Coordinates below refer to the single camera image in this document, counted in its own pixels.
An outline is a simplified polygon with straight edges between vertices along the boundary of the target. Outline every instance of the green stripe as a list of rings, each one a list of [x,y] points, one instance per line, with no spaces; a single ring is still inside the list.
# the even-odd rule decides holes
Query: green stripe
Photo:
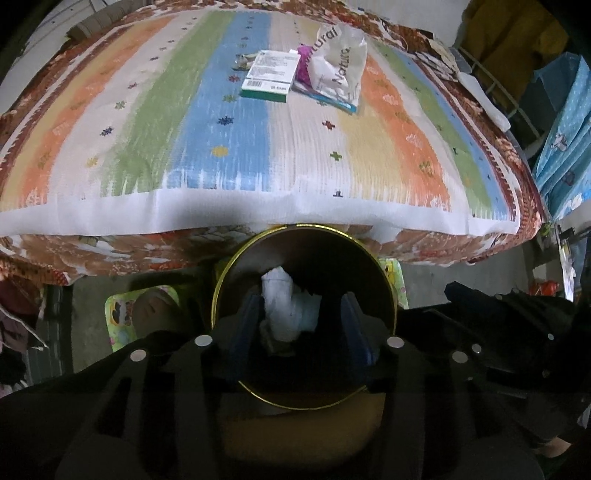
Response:
[[[119,196],[151,192],[162,186],[178,129],[201,82],[210,56],[220,43],[233,12],[207,14],[178,45],[166,70],[138,102],[121,142],[105,162],[101,193]]]
[[[447,118],[441,105],[439,105],[433,91],[415,76],[404,62],[390,50],[390,47],[381,42],[374,42],[374,46],[388,62],[395,74],[414,92],[421,103],[423,112],[435,125],[451,151],[457,153],[453,155],[453,159],[460,173],[471,210],[473,212],[482,212],[483,210],[490,212],[492,210],[491,199],[486,192],[478,166],[474,163],[468,146]]]

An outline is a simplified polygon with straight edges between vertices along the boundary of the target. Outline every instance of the white fabric edge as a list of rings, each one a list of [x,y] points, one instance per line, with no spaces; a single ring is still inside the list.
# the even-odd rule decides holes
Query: white fabric edge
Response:
[[[109,225],[94,225],[94,213],[104,211],[112,212]],[[26,207],[26,212],[0,212],[0,236],[143,235],[206,226],[306,222],[388,225],[473,236],[515,234],[519,227],[508,220],[467,218],[465,213],[375,200],[180,188],[86,200],[62,197]]]

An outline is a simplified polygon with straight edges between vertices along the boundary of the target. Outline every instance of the orange stripe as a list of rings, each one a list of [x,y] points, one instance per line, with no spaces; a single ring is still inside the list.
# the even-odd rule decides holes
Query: orange stripe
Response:
[[[172,17],[162,17],[141,22],[130,28],[90,62],[54,101],[52,107],[56,109],[51,112],[50,108],[46,113],[46,116],[50,119],[54,118],[54,121],[43,133],[41,141],[34,150],[33,161],[28,165],[22,178],[19,207],[25,206],[25,200],[31,192],[35,192],[35,196],[40,198],[42,203],[47,201],[51,169],[74,124],[82,116],[88,104],[104,90],[107,82],[125,62],[172,19]]]
[[[450,210],[449,192],[443,183],[443,169],[425,133],[404,110],[402,97],[387,79],[378,63],[368,56],[361,79],[363,100],[368,102],[385,123],[397,149],[402,183],[408,187],[409,205],[438,205]]]

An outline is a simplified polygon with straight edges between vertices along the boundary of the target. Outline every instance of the floor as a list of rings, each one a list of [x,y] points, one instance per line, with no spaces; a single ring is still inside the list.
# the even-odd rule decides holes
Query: floor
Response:
[[[527,290],[528,268],[524,249],[502,252],[476,265],[451,267],[403,265],[408,302],[411,308],[445,303],[445,286],[452,281],[484,293],[507,293],[512,288]],[[72,315],[72,360],[80,371],[111,353],[105,323],[105,300],[124,291],[181,283],[194,271],[139,274],[127,277],[86,277],[74,284]]]

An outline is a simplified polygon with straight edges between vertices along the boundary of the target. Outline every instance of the plastic bag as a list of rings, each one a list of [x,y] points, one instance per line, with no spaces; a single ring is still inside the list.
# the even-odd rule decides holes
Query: plastic bag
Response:
[[[361,30],[350,25],[322,25],[307,55],[309,85],[321,95],[356,110],[368,46]],[[297,79],[307,83],[305,76]]]

